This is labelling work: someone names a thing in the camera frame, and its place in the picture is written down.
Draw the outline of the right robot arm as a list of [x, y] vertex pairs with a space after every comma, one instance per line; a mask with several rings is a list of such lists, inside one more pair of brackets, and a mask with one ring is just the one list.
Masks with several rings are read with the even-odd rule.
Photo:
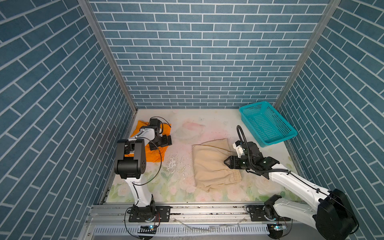
[[290, 171], [272, 157], [249, 151], [224, 160], [230, 169], [245, 170], [280, 184], [303, 203], [288, 201], [273, 195], [264, 203], [264, 217], [268, 221], [289, 218], [316, 229], [326, 240], [345, 240], [360, 227], [346, 194], [338, 189], [320, 187]]

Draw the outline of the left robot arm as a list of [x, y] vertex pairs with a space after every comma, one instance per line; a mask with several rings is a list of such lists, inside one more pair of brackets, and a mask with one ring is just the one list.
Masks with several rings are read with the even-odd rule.
[[153, 195], [148, 190], [144, 176], [147, 167], [146, 146], [160, 148], [172, 145], [169, 135], [160, 134], [159, 127], [142, 127], [138, 134], [129, 139], [118, 140], [114, 172], [124, 180], [134, 196], [133, 206], [129, 209], [130, 223], [160, 222], [161, 214], [156, 209]]

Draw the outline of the teal plastic basket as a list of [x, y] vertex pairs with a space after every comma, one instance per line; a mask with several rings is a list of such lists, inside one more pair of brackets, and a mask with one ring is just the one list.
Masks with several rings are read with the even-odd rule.
[[241, 119], [262, 148], [297, 136], [297, 130], [268, 102], [239, 108]]

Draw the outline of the beige shorts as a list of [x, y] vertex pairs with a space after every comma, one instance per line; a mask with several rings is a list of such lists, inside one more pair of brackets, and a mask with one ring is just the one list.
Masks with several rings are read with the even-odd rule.
[[242, 181], [239, 170], [230, 169], [224, 161], [234, 156], [227, 139], [192, 146], [196, 187], [205, 192], [222, 189]]

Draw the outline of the orange shorts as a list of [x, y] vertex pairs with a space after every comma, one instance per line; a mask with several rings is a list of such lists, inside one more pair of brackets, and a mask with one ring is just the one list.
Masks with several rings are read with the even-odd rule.
[[[130, 139], [135, 139], [137, 138], [147, 138], [150, 139], [151, 137], [154, 137], [152, 140], [155, 139], [155, 137], [161, 137], [163, 135], [170, 136], [171, 135], [171, 125], [166, 121], [163, 122], [163, 129], [160, 131], [157, 131], [153, 128], [148, 127], [148, 122], [143, 122], [143, 121], [138, 121], [138, 124], [136, 126], [136, 129], [132, 133]], [[168, 147], [164, 148], [157, 148], [154, 151], [150, 150], [149, 143], [151, 141], [148, 141], [147, 144], [145, 145], [145, 153], [146, 153], [146, 161], [151, 162], [151, 163], [160, 163], [163, 161], [163, 158], [165, 156], [165, 152]]]

